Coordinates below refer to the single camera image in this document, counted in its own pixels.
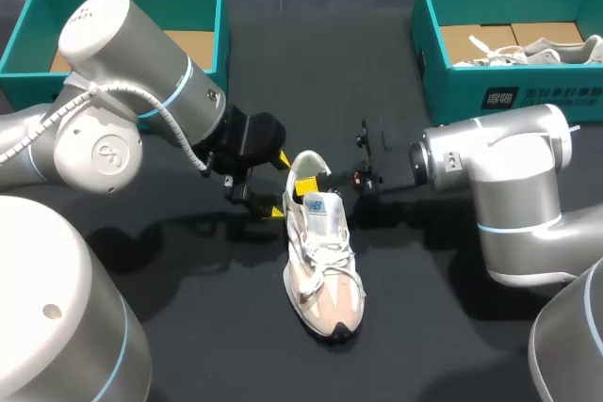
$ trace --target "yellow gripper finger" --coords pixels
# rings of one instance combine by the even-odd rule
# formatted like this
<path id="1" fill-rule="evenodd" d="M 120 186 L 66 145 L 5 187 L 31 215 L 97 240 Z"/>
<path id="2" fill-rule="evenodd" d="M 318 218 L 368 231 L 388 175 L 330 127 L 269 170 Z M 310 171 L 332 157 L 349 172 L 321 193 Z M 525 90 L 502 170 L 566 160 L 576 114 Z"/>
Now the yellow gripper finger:
<path id="1" fill-rule="evenodd" d="M 291 168 L 291 164 L 289 164 L 289 159 L 286 158 L 284 151 L 281 151 L 281 155 L 279 155 L 279 159 L 281 159 L 281 162 L 283 162 L 288 169 Z"/>
<path id="2" fill-rule="evenodd" d="M 318 192 L 318 183 L 316 177 L 298 179 L 295 182 L 295 194 L 298 197 L 302 197 L 306 193 L 310 192 Z"/>
<path id="3" fill-rule="evenodd" d="M 272 206 L 272 215 L 270 218 L 283 218 L 285 214 L 283 214 L 276 206 Z"/>

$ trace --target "teal box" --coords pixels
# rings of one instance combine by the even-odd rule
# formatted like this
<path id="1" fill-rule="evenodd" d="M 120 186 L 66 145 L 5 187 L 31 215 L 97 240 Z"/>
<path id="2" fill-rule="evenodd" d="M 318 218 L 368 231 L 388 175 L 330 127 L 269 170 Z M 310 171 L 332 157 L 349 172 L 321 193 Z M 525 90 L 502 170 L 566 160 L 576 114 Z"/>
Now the teal box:
<path id="1" fill-rule="evenodd" d="M 15 110 L 52 103 L 67 72 L 48 72 L 58 36 L 86 0 L 27 0 L 0 60 L 0 89 Z M 205 71 L 224 91 L 228 85 L 230 28 L 225 0 L 133 0 L 164 30 L 214 32 L 212 68 Z"/>
<path id="2" fill-rule="evenodd" d="M 603 35 L 603 0 L 415 0 L 412 38 L 432 122 L 444 124 L 537 104 L 569 121 L 603 120 L 603 65 L 455 68 L 442 25 L 575 22 Z"/>

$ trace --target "cardboard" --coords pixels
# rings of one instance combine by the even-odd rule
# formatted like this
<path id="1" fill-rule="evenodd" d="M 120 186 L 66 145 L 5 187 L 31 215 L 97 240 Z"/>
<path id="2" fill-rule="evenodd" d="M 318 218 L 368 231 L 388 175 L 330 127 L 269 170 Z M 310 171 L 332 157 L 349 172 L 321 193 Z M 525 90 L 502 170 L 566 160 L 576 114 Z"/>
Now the cardboard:
<path id="1" fill-rule="evenodd" d="M 440 31 L 451 65 L 485 57 L 484 53 L 469 40 L 471 35 L 492 50 L 517 45 L 510 25 L 445 25 L 440 27 Z"/>
<path id="2" fill-rule="evenodd" d="M 558 43 L 583 42 L 575 23 L 511 24 L 517 44 L 524 47 L 540 38 Z"/>
<path id="3" fill-rule="evenodd" d="M 166 30 L 180 49 L 185 51 L 202 70 L 211 70 L 214 59 L 214 32 Z M 50 72 L 71 72 L 69 63 L 57 51 Z"/>

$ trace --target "black label on box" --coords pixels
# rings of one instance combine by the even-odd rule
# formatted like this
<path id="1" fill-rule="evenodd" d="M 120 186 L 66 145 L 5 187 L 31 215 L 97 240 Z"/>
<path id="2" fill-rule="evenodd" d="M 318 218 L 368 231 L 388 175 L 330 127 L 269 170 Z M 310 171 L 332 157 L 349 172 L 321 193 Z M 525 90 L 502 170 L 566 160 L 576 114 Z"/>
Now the black label on box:
<path id="1" fill-rule="evenodd" d="M 519 87 L 494 87 L 486 90 L 481 110 L 511 108 L 517 97 Z"/>

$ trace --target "shoe tongue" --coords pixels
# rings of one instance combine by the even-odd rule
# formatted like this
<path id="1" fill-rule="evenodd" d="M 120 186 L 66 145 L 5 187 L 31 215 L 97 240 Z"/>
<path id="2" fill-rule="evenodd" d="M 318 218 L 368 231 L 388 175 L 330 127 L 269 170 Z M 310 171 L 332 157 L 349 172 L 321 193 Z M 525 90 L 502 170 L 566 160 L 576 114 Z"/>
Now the shoe tongue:
<path id="1" fill-rule="evenodd" d="M 343 202 L 335 193 L 310 192 L 303 196 L 303 212 L 308 232 L 319 236 L 339 236 Z"/>

